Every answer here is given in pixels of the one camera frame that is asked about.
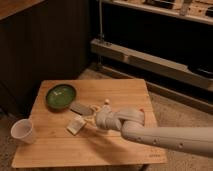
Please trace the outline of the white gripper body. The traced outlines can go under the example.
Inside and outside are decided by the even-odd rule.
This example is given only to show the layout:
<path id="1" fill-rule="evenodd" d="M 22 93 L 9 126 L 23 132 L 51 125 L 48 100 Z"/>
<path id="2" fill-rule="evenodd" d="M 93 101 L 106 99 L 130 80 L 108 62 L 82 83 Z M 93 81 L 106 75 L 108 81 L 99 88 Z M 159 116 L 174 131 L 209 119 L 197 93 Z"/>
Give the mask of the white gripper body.
<path id="1" fill-rule="evenodd" d="M 104 105 L 95 116 L 95 123 L 98 128 L 103 130 L 120 131 L 121 121 L 112 112 L 109 105 Z"/>

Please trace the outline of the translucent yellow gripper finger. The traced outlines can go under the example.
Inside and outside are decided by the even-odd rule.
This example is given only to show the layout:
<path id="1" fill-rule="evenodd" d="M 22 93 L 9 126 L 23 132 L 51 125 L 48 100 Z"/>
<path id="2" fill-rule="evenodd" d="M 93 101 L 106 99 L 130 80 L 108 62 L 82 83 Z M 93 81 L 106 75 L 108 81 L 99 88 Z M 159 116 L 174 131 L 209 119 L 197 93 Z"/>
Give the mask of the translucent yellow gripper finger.
<path id="1" fill-rule="evenodd" d="M 101 107 L 98 105 L 91 105 L 90 108 L 95 112 L 99 112 L 101 110 Z"/>
<path id="2" fill-rule="evenodd" d="M 96 126 L 96 121 L 95 121 L 95 117 L 94 116 L 85 116 L 85 117 L 83 117 L 83 119 L 87 122 L 87 123 L 89 123 L 89 124 L 91 124 L 91 125 L 93 125 L 93 126 Z"/>

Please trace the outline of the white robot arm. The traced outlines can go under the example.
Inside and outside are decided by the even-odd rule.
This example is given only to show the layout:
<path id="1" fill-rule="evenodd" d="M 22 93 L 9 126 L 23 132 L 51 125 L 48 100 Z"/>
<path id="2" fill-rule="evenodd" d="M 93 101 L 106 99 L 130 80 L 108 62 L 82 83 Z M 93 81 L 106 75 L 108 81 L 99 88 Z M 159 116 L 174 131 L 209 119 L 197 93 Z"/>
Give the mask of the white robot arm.
<path id="1" fill-rule="evenodd" d="M 213 127 L 146 127 L 143 109 L 93 105 L 90 110 L 99 129 L 117 131 L 128 141 L 213 158 Z"/>

